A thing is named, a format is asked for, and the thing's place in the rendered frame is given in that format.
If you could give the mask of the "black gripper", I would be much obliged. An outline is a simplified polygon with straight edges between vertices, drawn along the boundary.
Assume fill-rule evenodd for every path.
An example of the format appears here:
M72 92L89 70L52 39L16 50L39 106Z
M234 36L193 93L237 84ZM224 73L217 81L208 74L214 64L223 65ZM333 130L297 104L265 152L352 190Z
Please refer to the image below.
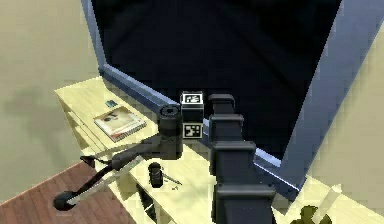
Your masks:
M115 154L111 160L105 161L94 156L81 156L80 159L94 166L98 161L110 165L114 170L122 167L141 156L145 160L160 158L162 160L177 160L183 152L182 113L176 104L163 105L157 115L158 133L142 140L138 145Z

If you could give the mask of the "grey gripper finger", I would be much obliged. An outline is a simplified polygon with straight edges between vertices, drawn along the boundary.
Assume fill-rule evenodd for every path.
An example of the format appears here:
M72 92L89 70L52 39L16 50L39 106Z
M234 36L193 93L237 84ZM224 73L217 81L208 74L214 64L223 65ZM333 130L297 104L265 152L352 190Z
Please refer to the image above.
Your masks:
M105 166L98 171L89 181L81 186L77 191L64 191L58 194L53 200L53 206L59 211L68 211L77 203L87 199L92 194L101 191L110 183L116 180L114 175L103 180L103 177L113 170L111 165Z

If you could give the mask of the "black medicine bottle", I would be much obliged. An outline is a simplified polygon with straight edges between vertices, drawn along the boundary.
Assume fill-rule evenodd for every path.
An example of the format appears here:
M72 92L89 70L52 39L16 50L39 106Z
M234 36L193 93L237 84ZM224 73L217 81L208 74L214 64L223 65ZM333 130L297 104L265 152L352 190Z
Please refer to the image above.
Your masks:
M163 174L161 166L157 162L152 162L148 166L150 184L153 188L160 188L163 186Z

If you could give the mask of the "pale wooden television stand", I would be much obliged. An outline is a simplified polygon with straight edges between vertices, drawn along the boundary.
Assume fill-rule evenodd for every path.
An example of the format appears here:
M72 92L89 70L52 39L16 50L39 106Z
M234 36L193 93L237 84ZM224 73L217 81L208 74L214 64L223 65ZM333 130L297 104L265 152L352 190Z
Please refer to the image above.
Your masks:
M102 77L78 82L60 89L58 96L73 133L76 135L81 151L85 155L104 152L107 157L119 150L131 146L157 132L155 113L132 97L118 90ZM126 107L146 122L146 127L115 143L94 123L94 118L110 111L105 105L114 100ZM149 193L163 213L164 224L213 224L210 218L214 177L208 171L208 148L200 143L184 147L179 160L165 162L167 173L179 177L182 171L187 174L182 184L177 186L168 182L165 187ZM142 209L133 206L138 203L138 194L133 183L138 182L145 188L149 186L149 177L144 174L143 161L125 174L121 181L112 183L110 189L126 207L138 224L154 224L144 216ZM299 217L300 209L306 205L320 206L331 192L331 187L310 177L295 201L283 210L283 199L278 197L272 205L272 211L278 224L289 224ZM384 224L384 216L366 208L362 204L341 194L335 199L327 214L332 224Z

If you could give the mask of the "blue-framed black television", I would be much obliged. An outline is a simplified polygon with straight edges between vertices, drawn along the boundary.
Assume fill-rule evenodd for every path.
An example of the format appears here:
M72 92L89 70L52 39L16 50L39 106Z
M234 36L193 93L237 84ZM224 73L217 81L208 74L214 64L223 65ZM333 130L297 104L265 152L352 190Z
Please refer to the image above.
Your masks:
M157 109L229 94L251 182L294 199L379 27L384 0L81 0L101 75Z

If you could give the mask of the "spiral-bound notebook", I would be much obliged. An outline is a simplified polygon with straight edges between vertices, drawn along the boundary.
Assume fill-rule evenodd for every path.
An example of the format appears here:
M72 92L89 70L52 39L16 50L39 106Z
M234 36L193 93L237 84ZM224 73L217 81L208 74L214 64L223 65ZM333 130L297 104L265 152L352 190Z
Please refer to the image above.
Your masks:
M118 142L141 130L146 122L126 107L116 108L94 119L94 123L113 141Z

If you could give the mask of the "grey pen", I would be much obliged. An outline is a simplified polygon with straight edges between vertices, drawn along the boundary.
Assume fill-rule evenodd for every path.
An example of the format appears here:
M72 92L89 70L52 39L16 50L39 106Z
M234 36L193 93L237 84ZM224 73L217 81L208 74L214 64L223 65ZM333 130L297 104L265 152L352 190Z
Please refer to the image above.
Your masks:
M182 185L182 183L181 183L180 181L178 181L178 180L176 180L176 179L170 177L169 175L167 175L167 174L165 174L165 173L163 173L163 177L166 178L167 180L170 180L170 181L176 183L176 184Z

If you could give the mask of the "dark green house plant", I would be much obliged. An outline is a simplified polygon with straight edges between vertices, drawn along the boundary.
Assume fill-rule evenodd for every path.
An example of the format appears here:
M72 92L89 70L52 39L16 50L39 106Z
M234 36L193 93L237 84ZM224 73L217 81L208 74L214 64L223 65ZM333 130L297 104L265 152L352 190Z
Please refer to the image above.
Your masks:
M300 218L293 220L290 224L315 224L312 217L317 211L316 206L307 205L301 209ZM325 215L319 224L332 224L332 220L328 215Z

